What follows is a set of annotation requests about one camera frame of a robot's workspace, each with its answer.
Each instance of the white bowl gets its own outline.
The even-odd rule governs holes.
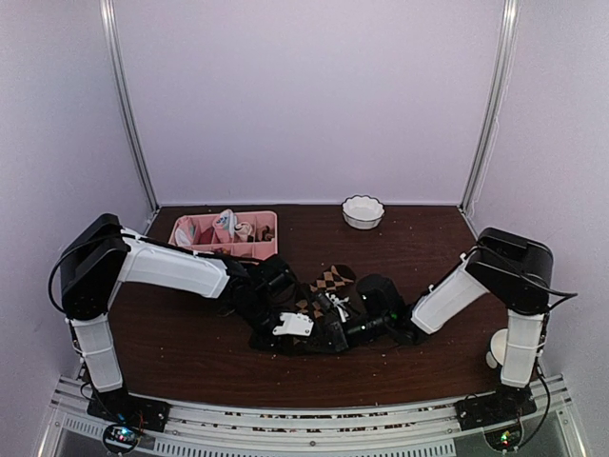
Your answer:
[[[343,203],[344,221],[354,229],[373,229],[381,223],[383,215],[383,204],[376,198],[355,195]]]

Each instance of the pink storage box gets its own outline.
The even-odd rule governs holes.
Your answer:
[[[182,216],[173,225],[169,243],[178,246],[175,240],[177,229],[181,229],[187,234],[187,237],[192,240],[191,245],[182,246],[182,248],[198,250],[200,252],[212,252],[217,249],[222,249],[225,253],[238,257],[253,257],[256,259],[267,259],[277,250],[277,214],[273,211],[256,211],[256,212],[235,212],[237,223],[248,222],[253,227],[254,234],[258,232],[258,228],[268,226],[275,234],[272,241],[263,242],[245,242],[237,235],[230,239],[229,243],[221,243],[218,236],[213,233],[211,243],[200,244],[201,235],[211,228],[213,222],[220,214],[202,214],[195,216]]]

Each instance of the wooden table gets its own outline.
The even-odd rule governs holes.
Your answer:
[[[232,207],[233,210],[260,210]],[[149,236],[167,240],[175,219],[224,208],[163,208]],[[328,265],[394,280],[414,302],[474,238],[455,208],[388,207],[380,227],[357,231],[339,206],[265,207],[279,217],[279,252],[310,282]],[[143,284],[122,286],[110,314],[129,389],[174,400],[243,407],[354,407],[431,400],[495,388],[484,362],[506,311],[485,296],[428,342],[394,348],[388,337],[341,355],[284,357],[250,349],[249,327],[219,317],[218,302]]]

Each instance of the robotic arm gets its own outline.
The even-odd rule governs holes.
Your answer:
[[[275,348],[289,335],[290,340],[324,338],[336,352],[386,333],[401,344],[419,344],[490,292],[508,308],[508,330],[494,337],[498,344],[493,358],[502,363],[503,387],[493,395],[458,402],[462,428],[535,411],[528,384],[545,338],[553,256],[548,247],[511,233],[486,229],[461,262],[412,305],[404,303],[388,278],[366,276],[357,284],[366,314],[331,321],[324,328],[303,314],[274,306],[273,297],[298,284],[279,256],[256,262],[193,252],[122,228],[110,214],[100,216],[66,249],[58,267],[62,311],[93,387],[91,415],[128,423],[138,413],[138,422],[143,418],[145,428],[159,431],[167,419],[167,404],[129,395],[121,374],[108,312],[124,282],[227,300],[252,327],[255,348]],[[326,298],[307,296],[322,305]]]

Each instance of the vertical metal pole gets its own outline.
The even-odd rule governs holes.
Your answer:
[[[494,126],[499,114],[499,107],[505,91],[506,79],[512,60],[519,2],[520,0],[505,0],[503,7],[503,22],[501,23],[500,41],[488,105],[486,106],[486,114],[484,115],[476,156],[474,157],[474,163],[472,164],[467,187],[465,188],[465,194],[460,206],[465,216],[470,214],[472,209],[472,204],[482,178],[484,164],[492,147],[491,140],[493,138]]]
[[[125,78],[123,58],[121,56],[121,49],[118,41],[118,31],[116,29],[116,20],[114,17],[114,1],[100,0],[100,8],[102,11],[104,32],[106,34],[106,40],[108,41],[110,59],[112,61],[112,67],[114,69],[114,81],[116,83],[116,89],[118,91],[121,114],[123,118],[123,123],[125,125],[125,131],[127,132],[131,155],[133,156],[135,168],[140,178],[142,187],[144,188],[144,192],[146,194],[150,210],[156,211],[159,208],[159,204],[156,200],[154,189],[152,188],[152,182],[150,181],[150,175],[148,173],[146,161],[144,160],[142,145],[140,143],[140,137],[138,136],[137,128],[135,126],[135,119],[133,117],[131,101],[128,95],[127,79]]]

